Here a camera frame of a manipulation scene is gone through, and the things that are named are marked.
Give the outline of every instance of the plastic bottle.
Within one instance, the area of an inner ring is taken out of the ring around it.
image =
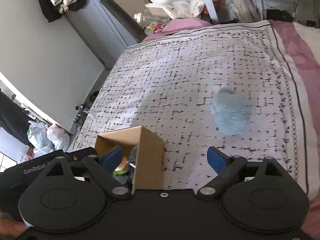
[[[142,28],[145,28],[150,23],[155,23],[155,24],[161,23],[162,25],[165,25],[171,20],[170,17],[162,18],[162,17],[153,16],[149,10],[145,10],[143,13],[134,14],[134,19]]]
[[[150,34],[155,33],[156,24],[155,23],[149,23],[148,26],[144,29],[144,33],[148,36]]]

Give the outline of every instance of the cardboard panel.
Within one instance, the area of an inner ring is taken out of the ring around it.
[[[113,143],[113,142],[107,141],[103,137],[98,135],[94,148],[96,149],[97,154],[101,156],[101,155],[104,155],[106,152],[110,151],[116,145],[117,145],[116,142]]]
[[[134,189],[163,189],[164,148],[164,141],[159,136],[141,128]]]
[[[127,158],[138,145],[132,190],[163,189],[165,144],[159,136],[143,126],[131,127],[98,134],[94,148],[103,155],[117,145]]]
[[[125,128],[111,132],[99,133],[98,136],[107,139],[109,142],[120,143],[122,147],[134,147],[140,141],[140,131],[142,126]]]

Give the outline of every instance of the gray wall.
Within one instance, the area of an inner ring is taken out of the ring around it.
[[[112,69],[128,46],[137,43],[100,0],[87,0],[85,7],[78,12],[68,12],[67,15],[108,70]]]
[[[0,4],[5,5],[0,7],[0,78],[36,112],[69,130],[75,106],[85,100],[103,65],[64,17],[48,23],[38,0]]]

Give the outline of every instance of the blue fluffy object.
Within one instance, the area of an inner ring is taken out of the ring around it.
[[[250,109],[246,106],[246,100],[229,88],[222,88],[213,98],[211,112],[219,131],[225,135],[249,130]]]

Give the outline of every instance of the white bedsheet with black pattern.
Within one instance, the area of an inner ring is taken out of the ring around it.
[[[251,129],[219,132],[210,112],[223,86],[252,106]],[[166,142],[164,185],[193,188],[216,173],[209,146],[259,161],[275,157],[313,198],[317,141],[303,82],[268,21],[182,31],[129,47],[108,76],[76,149],[98,133],[144,125]]]

